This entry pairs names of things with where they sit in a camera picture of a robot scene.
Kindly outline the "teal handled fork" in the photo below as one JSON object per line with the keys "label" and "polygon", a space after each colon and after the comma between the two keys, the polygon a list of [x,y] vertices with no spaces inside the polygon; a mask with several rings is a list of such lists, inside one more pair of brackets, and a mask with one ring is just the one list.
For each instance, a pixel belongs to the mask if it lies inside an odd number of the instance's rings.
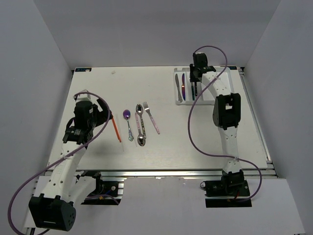
{"label": "teal handled fork", "polygon": [[195,92],[194,92],[194,83],[190,83],[191,84],[191,94],[192,94],[192,100],[195,100]]}

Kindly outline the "iridescent purple knife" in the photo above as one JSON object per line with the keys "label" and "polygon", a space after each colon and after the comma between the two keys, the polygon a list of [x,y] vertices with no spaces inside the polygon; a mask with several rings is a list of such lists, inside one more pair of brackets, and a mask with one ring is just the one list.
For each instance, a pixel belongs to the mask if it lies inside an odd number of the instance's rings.
{"label": "iridescent purple knife", "polygon": [[181,93],[182,93],[182,98],[185,101],[185,73],[182,74],[181,81],[182,81]]}

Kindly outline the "white divided cutlery tray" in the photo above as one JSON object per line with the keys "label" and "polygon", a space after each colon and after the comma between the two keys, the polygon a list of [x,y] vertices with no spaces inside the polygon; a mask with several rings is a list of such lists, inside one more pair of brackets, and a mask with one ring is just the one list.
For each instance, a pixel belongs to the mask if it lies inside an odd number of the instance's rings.
{"label": "white divided cutlery tray", "polygon": [[[198,105],[214,105],[215,98],[218,95],[229,95],[234,93],[230,69],[223,67],[215,67],[216,71],[207,72],[202,76],[202,81],[198,82]],[[185,73],[185,101],[182,103],[178,101],[178,92],[175,82],[175,74],[178,75],[180,93],[181,93],[181,76]],[[182,69],[174,69],[174,87],[175,87],[175,103],[177,105],[192,105],[191,84],[190,84],[190,69],[185,67]]]}

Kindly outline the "silver ornate knife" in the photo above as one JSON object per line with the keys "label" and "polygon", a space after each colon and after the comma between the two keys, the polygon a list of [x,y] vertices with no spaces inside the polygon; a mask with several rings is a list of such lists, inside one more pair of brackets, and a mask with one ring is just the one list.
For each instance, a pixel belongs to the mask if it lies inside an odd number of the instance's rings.
{"label": "silver ornate knife", "polygon": [[177,87],[177,92],[178,92],[178,101],[180,103],[182,103],[182,96],[181,96],[181,93],[180,93],[179,78],[178,78],[177,74],[175,74],[175,82],[176,82],[176,87]]}

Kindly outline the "purple bowl ornate spoon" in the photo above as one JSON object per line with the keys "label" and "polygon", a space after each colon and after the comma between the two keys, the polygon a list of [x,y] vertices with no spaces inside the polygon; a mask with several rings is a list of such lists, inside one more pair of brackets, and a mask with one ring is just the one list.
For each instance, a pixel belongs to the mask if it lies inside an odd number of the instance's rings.
{"label": "purple bowl ornate spoon", "polygon": [[129,141],[133,141],[134,140],[134,136],[133,136],[133,133],[132,133],[132,130],[131,130],[130,116],[131,116],[131,112],[128,109],[123,111],[123,117],[127,121],[127,125],[128,125],[128,135],[129,135],[128,139],[129,139]]}

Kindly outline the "black patterned handle spoon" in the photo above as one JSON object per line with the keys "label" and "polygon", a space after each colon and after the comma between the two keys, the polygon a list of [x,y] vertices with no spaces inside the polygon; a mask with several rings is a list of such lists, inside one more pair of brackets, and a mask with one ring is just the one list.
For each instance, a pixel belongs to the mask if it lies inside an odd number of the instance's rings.
{"label": "black patterned handle spoon", "polygon": [[140,146],[144,146],[146,144],[146,133],[145,133],[145,127],[144,127],[144,122],[143,122],[143,118],[142,118],[143,107],[141,106],[141,104],[136,105],[135,112],[139,116],[139,123],[141,126],[141,133],[138,134],[138,136],[137,136],[137,142]]}

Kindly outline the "pink handled fork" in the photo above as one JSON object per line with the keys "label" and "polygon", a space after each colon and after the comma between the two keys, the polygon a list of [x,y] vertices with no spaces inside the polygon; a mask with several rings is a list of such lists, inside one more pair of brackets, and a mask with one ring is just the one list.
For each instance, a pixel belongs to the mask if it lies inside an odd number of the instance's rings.
{"label": "pink handled fork", "polygon": [[151,110],[150,110],[147,102],[143,102],[143,107],[144,107],[144,110],[146,111],[146,113],[148,114],[148,116],[149,116],[149,118],[150,118],[150,120],[151,120],[151,122],[152,122],[152,124],[153,124],[153,126],[154,126],[154,128],[156,130],[156,132],[158,134],[160,134],[160,130],[159,130],[159,128],[158,128],[158,126],[157,126],[157,124],[156,124],[152,114],[151,114]]}

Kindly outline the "black patterned handle fork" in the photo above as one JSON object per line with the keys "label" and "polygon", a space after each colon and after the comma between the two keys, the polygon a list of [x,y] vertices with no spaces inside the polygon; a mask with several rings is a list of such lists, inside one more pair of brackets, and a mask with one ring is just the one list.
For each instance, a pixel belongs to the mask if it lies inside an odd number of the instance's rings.
{"label": "black patterned handle fork", "polygon": [[194,91],[195,91],[195,97],[198,96],[198,83],[194,82]]}

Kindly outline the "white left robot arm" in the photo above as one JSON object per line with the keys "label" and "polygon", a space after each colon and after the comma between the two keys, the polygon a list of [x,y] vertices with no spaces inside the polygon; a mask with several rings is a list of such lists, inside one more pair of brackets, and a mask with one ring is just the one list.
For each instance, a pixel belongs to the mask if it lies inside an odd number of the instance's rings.
{"label": "white left robot arm", "polygon": [[31,197],[28,204],[38,228],[69,231],[76,218],[75,207],[90,193],[99,195],[103,191],[103,183],[89,176],[75,186],[72,182],[88,142],[93,138],[94,128],[112,119],[111,111],[101,99],[97,99],[97,103],[83,99],[76,102],[74,114],[62,139],[60,163],[56,164],[40,195]]}

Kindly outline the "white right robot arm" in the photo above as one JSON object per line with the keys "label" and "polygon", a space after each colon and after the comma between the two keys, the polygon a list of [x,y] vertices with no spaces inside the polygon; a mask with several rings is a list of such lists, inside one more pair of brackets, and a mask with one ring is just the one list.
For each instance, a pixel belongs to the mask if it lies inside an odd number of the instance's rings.
{"label": "white right robot arm", "polygon": [[217,75],[213,66],[208,65],[205,53],[194,52],[190,64],[190,81],[209,86],[214,101],[213,122],[221,137],[223,155],[227,162],[222,168],[219,181],[205,183],[207,196],[236,196],[244,184],[244,173],[239,162],[237,129],[241,120],[241,96],[233,93]]}

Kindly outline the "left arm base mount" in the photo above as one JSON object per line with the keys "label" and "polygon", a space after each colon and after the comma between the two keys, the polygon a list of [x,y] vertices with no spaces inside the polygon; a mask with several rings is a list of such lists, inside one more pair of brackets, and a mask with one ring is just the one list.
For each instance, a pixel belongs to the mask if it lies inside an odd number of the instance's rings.
{"label": "left arm base mount", "polygon": [[92,177],[96,180],[95,190],[87,196],[82,205],[117,206],[121,202],[124,188],[123,180],[102,177],[100,171],[84,171],[75,177],[76,183],[86,177]]}

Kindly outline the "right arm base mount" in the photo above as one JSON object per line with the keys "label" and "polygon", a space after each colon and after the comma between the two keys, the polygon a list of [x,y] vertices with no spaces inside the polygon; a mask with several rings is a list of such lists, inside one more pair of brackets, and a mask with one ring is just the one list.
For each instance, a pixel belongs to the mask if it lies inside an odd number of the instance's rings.
{"label": "right arm base mount", "polygon": [[221,181],[202,181],[200,188],[205,191],[205,206],[207,208],[250,208],[251,200],[247,180],[241,186],[227,190]]}

